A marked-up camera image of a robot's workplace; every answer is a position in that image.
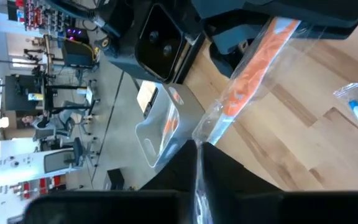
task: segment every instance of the person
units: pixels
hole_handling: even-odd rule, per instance
[[[82,104],[64,101],[62,106],[83,106]],[[35,129],[64,129],[66,122],[72,114],[85,115],[85,110],[65,109],[55,110],[51,113],[44,111],[40,116],[24,116],[21,121],[24,125],[32,125]]]

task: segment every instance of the gray plastic basket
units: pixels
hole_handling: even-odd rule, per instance
[[[156,84],[156,88],[158,93],[147,119],[135,129],[147,162],[153,168],[165,165],[191,139],[204,115],[204,109],[187,86]],[[175,118],[176,122],[168,123],[168,117]]]

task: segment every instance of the black machine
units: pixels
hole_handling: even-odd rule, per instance
[[[66,40],[63,41],[62,45],[65,66],[77,69],[92,69],[95,66],[95,62],[91,48],[87,47],[90,38],[86,30],[76,27],[66,27],[65,38]]]
[[[204,35],[212,42],[215,66],[230,76],[243,55],[239,45],[252,42],[270,17],[299,19],[298,29],[312,24],[307,38],[345,39],[358,25],[358,0],[110,0],[88,10],[47,2],[107,33],[95,44],[111,63],[135,78],[162,83],[183,81]]]
[[[5,77],[5,108],[6,110],[35,110],[36,101],[29,101],[29,93],[39,93],[40,86],[35,83],[37,78],[32,75],[11,75]]]
[[[25,54],[25,57],[29,60],[33,60],[36,63],[40,62],[42,60],[42,58],[38,58],[38,56],[34,56],[32,54],[30,54],[30,52],[34,52],[34,53],[38,53],[41,54],[44,51],[42,49],[38,49],[38,50],[29,50],[29,49],[23,49],[23,53]]]
[[[358,192],[284,192],[203,147],[210,215],[195,194],[197,149],[188,141],[140,190],[50,194],[29,205],[24,223],[358,223]]]

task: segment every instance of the storage rack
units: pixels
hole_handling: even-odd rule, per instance
[[[66,26],[74,24],[70,16],[51,8],[43,0],[24,1],[25,30],[41,29],[49,32],[63,32]]]

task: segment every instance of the yellow cable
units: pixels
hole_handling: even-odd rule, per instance
[[[90,47],[88,44],[84,44],[84,43],[81,43],[81,42],[76,41],[76,40],[71,40],[71,39],[66,38],[66,37],[58,37],[58,38],[65,39],[65,40],[68,40],[68,41],[76,43],[76,44],[84,45],[87,49],[89,49],[92,52],[92,61],[94,61],[94,62],[96,61],[96,55],[94,54],[92,47]]]

